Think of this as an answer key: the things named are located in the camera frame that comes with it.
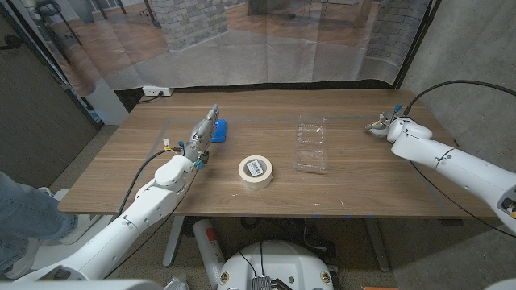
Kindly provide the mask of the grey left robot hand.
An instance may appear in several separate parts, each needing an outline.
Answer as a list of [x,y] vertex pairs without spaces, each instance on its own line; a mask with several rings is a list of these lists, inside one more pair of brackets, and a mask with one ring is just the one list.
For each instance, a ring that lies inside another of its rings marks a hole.
[[208,114],[193,127],[189,140],[183,149],[183,156],[193,163],[199,160],[211,144],[218,121],[218,104],[214,104]]

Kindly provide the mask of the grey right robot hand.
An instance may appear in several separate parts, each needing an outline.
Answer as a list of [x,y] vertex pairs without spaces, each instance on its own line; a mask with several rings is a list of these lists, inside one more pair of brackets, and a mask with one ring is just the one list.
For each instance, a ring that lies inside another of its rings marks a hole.
[[373,135],[379,135],[380,137],[386,136],[389,133],[390,123],[395,118],[402,117],[402,114],[394,111],[384,111],[380,113],[377,121],[371,122],[365,126],[365,130]]

